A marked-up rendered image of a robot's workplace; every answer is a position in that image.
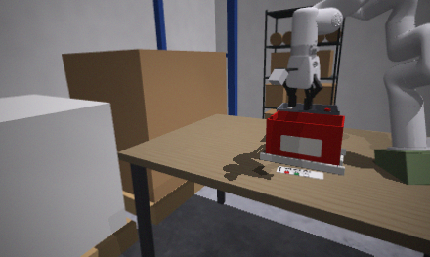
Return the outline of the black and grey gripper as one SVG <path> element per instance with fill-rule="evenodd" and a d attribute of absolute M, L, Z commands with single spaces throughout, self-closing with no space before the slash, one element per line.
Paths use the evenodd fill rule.
<path fill-rule="evenodd" d="M 282 84 L 285 88 L 285 91 L 287 92 L 287 96 L 289 96 L 288 107 L 296 107 L 297 95 L 295 94 L 297 88 L 299 88 L 304 89 L 306 94 L 306 98 L 304 99 L 304 110 L 310 110 L 313 106 L 313 98 L 323 88 L 322 84 L 319 81 L 319 56 L 294 55 L 290 57 L 291 58 L 289 58 L 288 60 L 287 68 L 298 68 L 298 70 L 289 71 L 286 80 Z"/>

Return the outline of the white paper pick list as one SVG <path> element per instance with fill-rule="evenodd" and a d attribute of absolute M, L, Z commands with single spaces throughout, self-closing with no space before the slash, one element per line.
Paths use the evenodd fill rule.
<path fill-rule="evenodd" d="M 294 168 L 281 167 L 281 166 L 278 167 L 277 172 L 283 173 L 283 174 L 290 174 L 290 175 L 296 175 L 296 176 L 309 177 L 309 178 L 315 178 L 315 179 L 323 180 L 323 173 L 321 173 L 321 172 L 294 169 Z"/>

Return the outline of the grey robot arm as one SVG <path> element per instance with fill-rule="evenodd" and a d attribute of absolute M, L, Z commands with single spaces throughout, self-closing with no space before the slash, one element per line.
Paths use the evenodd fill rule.
<path fill-rule="evenodd" d="M 401 62 L 420 57 L 384 74 L 392 135 L 392 148 L 387 150 L 430 150 L 423 99 L 414 90 L 430 85 L 430 23 L 415 28 L 418 0 L 368 1 L 323 0 L 313 7 L 296 10 L 292 16 L 290 56 L 315 55 L 319 50 L 318 35 L 335 32 L 345 17 L 369 21 L 393 9 L 385 23 L 389 60 Z"/>

